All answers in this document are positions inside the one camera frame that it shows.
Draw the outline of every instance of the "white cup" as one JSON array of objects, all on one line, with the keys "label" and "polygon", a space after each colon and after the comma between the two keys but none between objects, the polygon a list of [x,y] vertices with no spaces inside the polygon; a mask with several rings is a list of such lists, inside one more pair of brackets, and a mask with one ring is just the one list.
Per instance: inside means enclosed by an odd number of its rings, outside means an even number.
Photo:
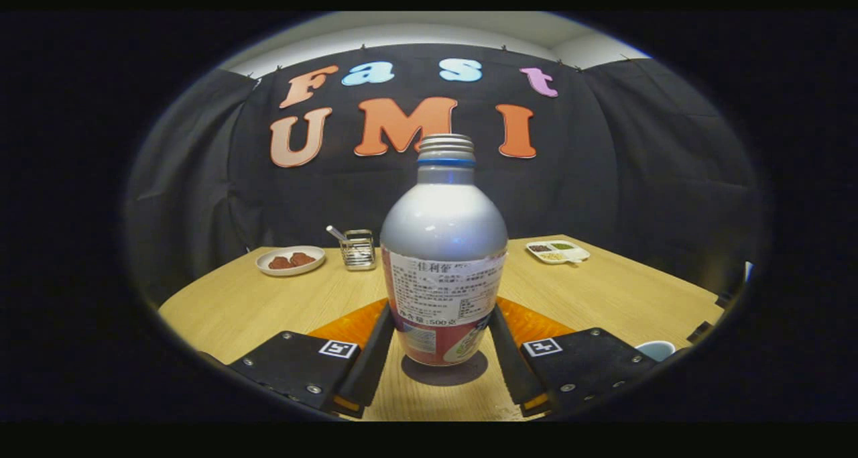
[{"label": "white cup", "polygon": [[646,354],[647,357],[659,363],[676,352],[676,346],[666,340],[650,340],[650,342],[644,342],[643,344],[638,345],[635,349],[641,351],[641,354]]}]

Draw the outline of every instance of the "blue stripe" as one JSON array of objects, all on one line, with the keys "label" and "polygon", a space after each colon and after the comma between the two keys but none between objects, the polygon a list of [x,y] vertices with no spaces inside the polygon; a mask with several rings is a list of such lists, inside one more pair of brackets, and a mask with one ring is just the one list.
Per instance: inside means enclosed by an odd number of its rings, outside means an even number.
[{"label": "blue stripe", "polygon": [[431,158],[428,160],[417,160],[417,165],[445,165],[474,168],[476,162],[472,162],[470,160],[460,160],[458,158]]}]

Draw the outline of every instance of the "metal cup holder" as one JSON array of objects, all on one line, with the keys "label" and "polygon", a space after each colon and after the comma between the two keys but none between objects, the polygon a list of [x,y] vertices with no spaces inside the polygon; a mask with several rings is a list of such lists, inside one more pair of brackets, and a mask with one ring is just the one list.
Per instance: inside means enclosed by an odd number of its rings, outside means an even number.
[{"label": "metal cup holder", "polygon": [[340,241],[340,252],[343,262],[349,270],[372,270],[376,268],[373,232],[368,229],[346,231],[343,233],[349,240]]}]

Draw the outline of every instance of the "bottle neck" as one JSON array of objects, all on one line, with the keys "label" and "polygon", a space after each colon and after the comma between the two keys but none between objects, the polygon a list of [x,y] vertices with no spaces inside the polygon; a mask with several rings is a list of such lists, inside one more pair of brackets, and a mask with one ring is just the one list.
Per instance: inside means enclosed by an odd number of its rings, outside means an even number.
[{"label": "bottle neck", "polygon": [[417,167],[417,183],[435,185],[473,185],[474,168],[447,165]]}]

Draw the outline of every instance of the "white wall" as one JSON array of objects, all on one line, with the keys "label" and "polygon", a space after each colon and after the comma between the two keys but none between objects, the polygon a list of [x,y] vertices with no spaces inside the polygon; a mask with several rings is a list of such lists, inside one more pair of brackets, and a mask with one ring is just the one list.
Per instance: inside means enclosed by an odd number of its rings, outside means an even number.
[{"label": "white wall", "polygon": [[[427,23],[396,23],[354,27],[300,39],[299,42],[287,43],[285,46],[271,49],[250,58],[237,56],[226,61],[221,65],[221,68],[239,74],[252,74],[253,77],[260,77],[276,70],[277,66],[288,67],[303,61],[313,60],[313,58],[352,51],[361,48],[361,44],[372,48],[373,46],[395,44],[445,43],[497,49],[506,45],[507,50],[512,52],[520,52],[520,54],[544,58],[549,61],[563,60],[566,66],[578,66],[582,69],[612,61],[625,60],[625,58],[649,57],[643,52],[619,42],[619,40],[604,36],[604,34],[590,30],[588,27],[579,26],[571,21],[569,24],[574,24],[573,30],[569,32],[574,34],[574,37],[555,45],[553,48],[527,42],[527,40],[515,38],[509,34],[476,30],[472,27]],[[510,31],[517,31],[523,34],[523,37],[527,36],[527,33],[522,32],[520,27]],[[543,34],[542,40],[547,42],[549,38]],[[276,46],[276,42],[272,44],[271,40],[263,44]],[[253,48],[246,52],[252,54]]]},{"label": "white wall", "polygon": [[552,52],[557,54],[557,58],[563,60],[566,66],[578,66],[581,69],[626,58],[633,60],[650,57],[632,46],[598,32],[567,40],[552,49]]},{"label": "white wall", "polygon": [[437,24],[385,24],[301,40],[225,69],[245,75],[252,72],[254,77],[258,77],[276,70],[277,64],[287,67],[313,58],[359,49],[361,44],[372,48],[419,43],[466,44],[496,49],[506,45],[508,51],[521,52],[545,60],[558,59],[549,49],[503,34]]}]

